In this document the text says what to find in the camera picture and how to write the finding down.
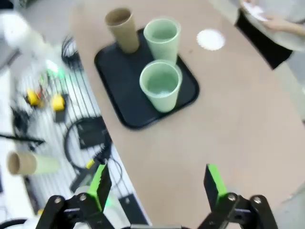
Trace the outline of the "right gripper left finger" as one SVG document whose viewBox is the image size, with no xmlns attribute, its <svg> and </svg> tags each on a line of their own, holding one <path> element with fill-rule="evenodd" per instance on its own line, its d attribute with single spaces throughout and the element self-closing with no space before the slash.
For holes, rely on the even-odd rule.
<svg viewBox="0 0 305 229">
<path fill-rule="evenodd" d="M 70 199 L 51 196 L 36 226 L 38 229 L 72 229 L 85 223 L 91 229 L 112 229 L 103 211 L 112 186 L 107 165 L 100 165 L 88 191 Z"/>
</svg>

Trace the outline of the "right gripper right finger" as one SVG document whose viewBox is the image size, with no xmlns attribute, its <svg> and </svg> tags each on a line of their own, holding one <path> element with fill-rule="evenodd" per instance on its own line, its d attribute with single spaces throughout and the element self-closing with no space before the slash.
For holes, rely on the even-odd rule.
<svg viewBox="0 0 305 229">
<path fill-rule="evenodd" d="M 227 191 L 216 165 L 206 165 L 203 184 L 211 212 L 198 228 L 224 229 L 229 223 L 242 229 L 278 228 L 266 197 L 254 195 L 245 199 Z"/>
</svg>

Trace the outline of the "person's left hand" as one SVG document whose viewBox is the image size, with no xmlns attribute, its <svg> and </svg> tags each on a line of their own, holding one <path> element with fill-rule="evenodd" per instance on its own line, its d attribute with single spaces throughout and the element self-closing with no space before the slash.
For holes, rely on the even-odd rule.
<svg viewBox="0 0 305 229">
<path fill-rule="evenodd" d="M 290 26 L 290 22 L 275 17 L 275 18 L 268 18 L 266 21 L 263 21 L 263 25 L 270 30 L 286 31 Z"/>
</svg>

